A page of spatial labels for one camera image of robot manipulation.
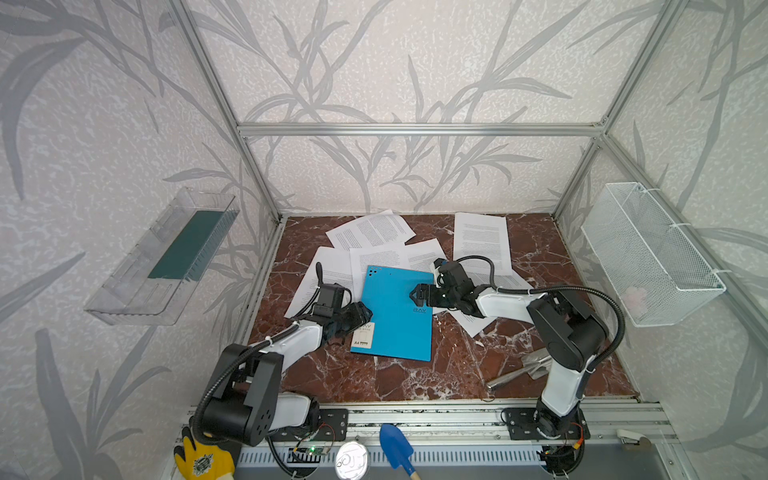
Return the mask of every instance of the tin can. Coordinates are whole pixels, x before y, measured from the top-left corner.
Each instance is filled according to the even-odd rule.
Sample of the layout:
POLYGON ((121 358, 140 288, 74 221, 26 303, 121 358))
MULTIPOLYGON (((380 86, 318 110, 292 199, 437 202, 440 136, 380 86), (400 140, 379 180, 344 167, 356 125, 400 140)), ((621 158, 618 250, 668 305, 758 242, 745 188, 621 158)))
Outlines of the tin can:
POLYGON ((336 454, 336 475, 341 480, 360 480, 368 465, 368 449, 362 443, 347 442, 336 454))

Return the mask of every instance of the vent grille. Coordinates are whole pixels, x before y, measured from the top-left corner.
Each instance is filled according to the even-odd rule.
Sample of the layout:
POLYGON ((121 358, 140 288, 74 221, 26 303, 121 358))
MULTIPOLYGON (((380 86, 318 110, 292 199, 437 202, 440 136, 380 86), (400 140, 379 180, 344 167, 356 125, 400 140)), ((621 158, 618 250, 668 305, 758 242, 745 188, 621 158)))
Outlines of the vent grille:
MULTIPOLYGON (((380 446, 367 447, 369 464, 372 467, 389 466, 384 451, 380 446)), ((290 447, 278 448, 283 462, 293 467, 332 467, 336 461, 334 448, 328 455, 319 458, 316 463, 293 463, 290 447)), ((539 460, 538 445, 424 445, 413 447, 411 463, 415 467, 426 466, 472 466, 472 465, 543 465, 539 460)), ((299 455, 303 461, 309 461, 308 455, 299 455)), ((270 450, 266 447, 250 447, 240 452, 238 467, 276 467, 270 450)))

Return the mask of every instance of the wall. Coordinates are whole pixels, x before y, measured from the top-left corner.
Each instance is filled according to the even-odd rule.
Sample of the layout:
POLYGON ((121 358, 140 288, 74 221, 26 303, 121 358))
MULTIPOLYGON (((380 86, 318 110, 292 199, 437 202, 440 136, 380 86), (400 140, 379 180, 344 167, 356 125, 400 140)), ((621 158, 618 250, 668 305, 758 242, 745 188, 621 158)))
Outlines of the wall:
MULTIPOLYGON (((768 305, 768 2, 689 2, 611 134, 768 305)), ((606 154, 561 218, 583 278, 610 289, 579 227, 603 185, 627 181, 606 154)), ((623 364, 660 400, 700 478, 764 478, 768 357, 722 299, 676 326, 630 326, 623 364)))
MULTIPOLYGON (((662 3, 189 1, 238 121, 353 123, 599 121, 662 3)), ((273 196, 294 213, 551 211, 586 145, 250 141, 273 196)))
POLYGON ((2 478, 159 476, 273 231, 164 7, 0 5, 2 478), (85 313, 182 186, 241 212, 176 325, 85 313))

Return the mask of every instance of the work glove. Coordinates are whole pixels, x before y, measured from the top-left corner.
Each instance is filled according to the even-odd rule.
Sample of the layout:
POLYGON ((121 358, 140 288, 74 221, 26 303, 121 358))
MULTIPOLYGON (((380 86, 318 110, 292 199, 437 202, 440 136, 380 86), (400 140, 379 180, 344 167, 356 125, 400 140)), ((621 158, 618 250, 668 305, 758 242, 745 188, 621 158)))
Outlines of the work glove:
POLYGON ((232 455, 215 445, 197 444, 189 427, 181 429, 184 447, 174 448, 179 472, 186 480, 233 480, 232 455))

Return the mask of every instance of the marble tabletop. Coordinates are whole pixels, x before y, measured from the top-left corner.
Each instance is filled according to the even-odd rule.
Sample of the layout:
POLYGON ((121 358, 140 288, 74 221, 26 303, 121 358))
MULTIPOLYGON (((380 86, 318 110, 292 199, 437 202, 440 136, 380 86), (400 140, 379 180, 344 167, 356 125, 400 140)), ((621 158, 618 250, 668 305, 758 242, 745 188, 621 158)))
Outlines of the marble tabletop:
MULTIPOLYGON (((512 266, 533 286, 581 285, 558 228, 548 214, 508 214, 512 266)), ((436 238, 453 252, 453 215, 404 215, 416 233, 407 243, 436 238)), ((317 247, 331 247, 325 232, 353 217, 291 217, 251 333, 251 342, 285 328, 283 318, 317 247)), ((304 356, 286 372, 283 390, 321 402, 488 398, 484 382, 519 368, 525 354, 543 347, 533 325, 497 319, 470 338, 447 313, 433 317, 432 361, 351 353, 349 340, 334 340, 304 356)), ((546 377, 521 376, 495 391, 497 398, 538 397, 546 377)), ((636 395, 618 358, 592 375, 588 396, 636 395)))

